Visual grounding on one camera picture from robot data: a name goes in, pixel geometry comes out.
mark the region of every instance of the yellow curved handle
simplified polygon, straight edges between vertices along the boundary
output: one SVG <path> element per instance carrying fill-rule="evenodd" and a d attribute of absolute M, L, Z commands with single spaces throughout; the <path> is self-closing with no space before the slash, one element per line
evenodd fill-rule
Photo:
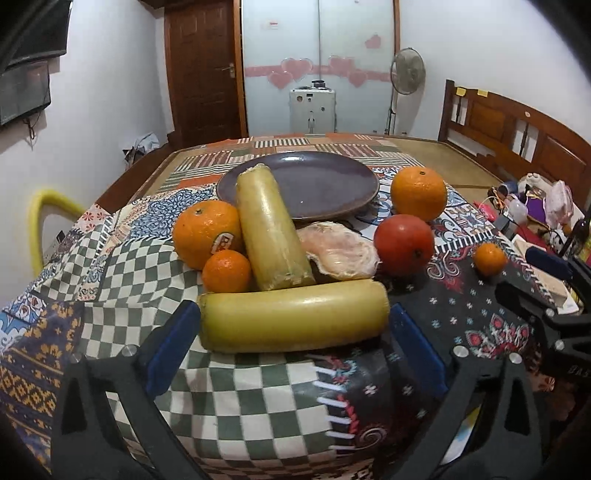
<path fill-rule="evenodd" d="M 43 250 L 41 249 L 41 232 L 39 231 L 39 214 L 43 205 L 55 205 L 65 212 L 71 214 L 76 219 L 80 218 L 85 212 L 77 203 L 63 196 L 55 190 L 40 190 L 33 196 L 29 205 L 29 249 L 31 252 L 31 263 L 33 273 L 39 275 L 43 269 Z"/>

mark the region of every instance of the wooden headboard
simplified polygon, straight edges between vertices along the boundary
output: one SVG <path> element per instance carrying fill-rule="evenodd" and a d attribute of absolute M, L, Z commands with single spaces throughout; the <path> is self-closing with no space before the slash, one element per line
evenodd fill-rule
<path fill-rule="evenodd" d="M 463 137 L 457 134 L 486 147 L 484 153 L 462 148 L 457 139 Z M 551 181 L 564 180 L 578 207 L 586 206 L 591 189 L 591 145 L 523 103 L 457 87 L 447 80 L 438 140 L 460 148 L 503 180 L 519 180 L 529 172 Z"/>

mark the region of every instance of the brown wooden door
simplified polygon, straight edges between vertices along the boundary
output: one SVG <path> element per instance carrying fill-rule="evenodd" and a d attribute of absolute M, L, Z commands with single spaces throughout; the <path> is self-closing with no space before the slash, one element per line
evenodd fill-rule
<path fill-rule="evenodd" d="M 232 0 L 166 10 L 167 73 L 182 148 L 240 138 Z"/>

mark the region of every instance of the plate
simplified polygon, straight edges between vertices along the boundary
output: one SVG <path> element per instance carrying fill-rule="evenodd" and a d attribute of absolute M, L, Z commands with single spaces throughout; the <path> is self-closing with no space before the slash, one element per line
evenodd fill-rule
<path fill-rule="evenodd" d="M 279 184 L 294 220 L 327 220 L 353 213 L 378 194 L 379 180 L 361 162 L 327 152 L 286 152 L 254 158 L 227 172 L 217 197 L 236 205 L 236 180 L 247 168 L 264 163 Z"/>

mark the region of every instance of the silver bolt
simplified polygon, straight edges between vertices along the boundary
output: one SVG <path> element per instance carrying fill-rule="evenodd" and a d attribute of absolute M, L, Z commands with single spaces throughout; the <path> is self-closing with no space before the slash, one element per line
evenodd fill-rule
<path fill-rule="evenodd" d="M 82 357 L 84 355 L 82 355 L 81 353 L 73 353 L 70 355 L 70 363 L 71 364 L 77 364 L 78 362 L 80 362 L 80 360 L 82 360 Z"/>
<path fill-rule="evenodd" d="M 521 355 L 518 353 L 515 353 L 515 352 L 511 352 L 509 354 L 509 360 L 511 361 L 512 364 L 515 364 L 515 365 L 519 365 L 523 361 L 523 359 L 521 358 Z"/>
<path fill-rule="evenodd" d="M 121 355 L 123 356 L 134 356 L 138 352 L 137 345 L 125 345 L 121 349 Z"/>
<path fill-rule="evenodd" d="M 456 345 L 453 348 L 453 354 L 458 358 L 466 358 L 470 355 L 469 350 L 463 345 Z"/>

